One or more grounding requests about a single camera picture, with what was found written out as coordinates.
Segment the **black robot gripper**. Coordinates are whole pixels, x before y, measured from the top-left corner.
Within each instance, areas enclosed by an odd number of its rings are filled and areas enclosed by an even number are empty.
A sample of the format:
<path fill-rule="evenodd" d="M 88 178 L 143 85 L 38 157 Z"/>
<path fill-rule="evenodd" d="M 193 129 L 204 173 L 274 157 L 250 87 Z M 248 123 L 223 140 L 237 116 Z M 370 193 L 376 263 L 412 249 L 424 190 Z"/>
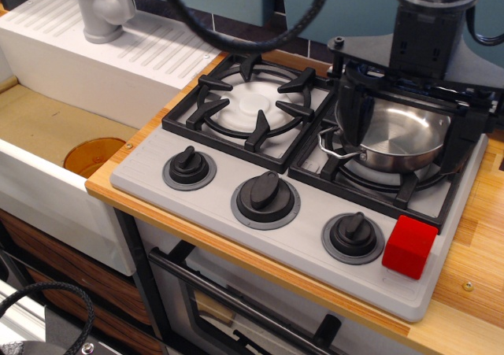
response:
<path fill-rule="evenodd" d="M 329 40 L 333 71 L 341 77 L 337 123 L 350 145 L 359 146 L 369 128 L 374 108 L 369 91 L 385 89 L 458 100 L 472 108 L 459 109 L 451 121 L 440 174 L 464 166 L 485 128 L 503 128 L 503 69 L 474 53 L 462 34 L 474 13 L 402 3 L 391 34 Z"/>

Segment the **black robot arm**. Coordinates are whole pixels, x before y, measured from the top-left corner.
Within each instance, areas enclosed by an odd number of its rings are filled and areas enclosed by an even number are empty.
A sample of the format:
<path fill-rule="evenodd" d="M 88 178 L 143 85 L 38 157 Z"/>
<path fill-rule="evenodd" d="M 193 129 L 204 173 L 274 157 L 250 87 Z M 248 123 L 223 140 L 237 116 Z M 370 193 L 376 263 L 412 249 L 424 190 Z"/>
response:
<path fill-rule="evenodd" d="M 442 146 L 442 174 L 457 172 L 483 133 L 503 123 L 503 69 L 473 53 L 462 32 L 480 45 L 503 37 L 476 33 L 477 0 L 398 0 L 390 35 L 331 39 L 339 73 L 335 114 L 344 138 L 359 146 L 377 104 L 372 93 L 409 82 L 417 94 L 461 102 Z"/>

